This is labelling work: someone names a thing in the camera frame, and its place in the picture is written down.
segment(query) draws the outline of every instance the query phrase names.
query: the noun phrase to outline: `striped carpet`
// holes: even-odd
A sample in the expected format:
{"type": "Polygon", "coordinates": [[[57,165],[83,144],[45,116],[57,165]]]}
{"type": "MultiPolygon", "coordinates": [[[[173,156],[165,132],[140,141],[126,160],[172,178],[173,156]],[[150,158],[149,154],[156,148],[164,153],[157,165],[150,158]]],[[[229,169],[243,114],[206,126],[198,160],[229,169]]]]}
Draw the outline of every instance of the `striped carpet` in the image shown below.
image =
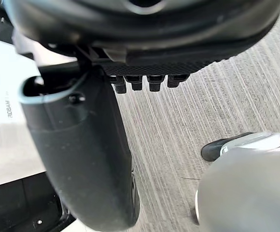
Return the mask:
{"type": "Polygon", "coordinates": [[[179,88],[118,95],[134,156],[141,212],[130,232],[196,232],[190,219],[203,145],[247,131],[280,132],[280,19],[259,44],[179,88]]]}

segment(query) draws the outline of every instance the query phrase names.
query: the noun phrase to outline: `black plastic housing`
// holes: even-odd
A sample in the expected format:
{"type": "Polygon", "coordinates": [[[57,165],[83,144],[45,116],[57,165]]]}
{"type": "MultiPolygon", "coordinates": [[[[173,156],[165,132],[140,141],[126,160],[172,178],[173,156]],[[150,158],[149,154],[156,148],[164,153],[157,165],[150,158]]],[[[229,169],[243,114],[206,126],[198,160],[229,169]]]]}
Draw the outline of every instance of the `black plastic housing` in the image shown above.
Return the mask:
{"type": "Polygon", "coordinates": [[[133,226],[139,197],[111,84],[97,70],[66,90],[38,96],[33,79],[21,88],[22,107],[47,174],[68,209],[97,231],[133,226]]]}

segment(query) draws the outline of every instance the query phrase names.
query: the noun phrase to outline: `floor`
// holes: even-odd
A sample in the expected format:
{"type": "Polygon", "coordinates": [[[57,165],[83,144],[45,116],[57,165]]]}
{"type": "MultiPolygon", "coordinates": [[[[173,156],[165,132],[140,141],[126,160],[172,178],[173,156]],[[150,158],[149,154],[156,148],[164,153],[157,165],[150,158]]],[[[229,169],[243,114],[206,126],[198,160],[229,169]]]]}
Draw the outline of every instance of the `floor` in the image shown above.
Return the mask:
{"type": "MultiPolygon", "coordinates": [[[[259,44],[193,74],[178,88],[166,88],[166,82],[159,93],[150,92],[148,83],[140,92],[127,88],[117,99],[141,200],[139,220],[129,232],[197,232],[190,209],[197,179],[210,165],[201,159],[201,147],[247,131],[280,132],[280,19],[259,44]]],[[[77,222],[65,230],[80,231],[90,229],[77,222]]]]}

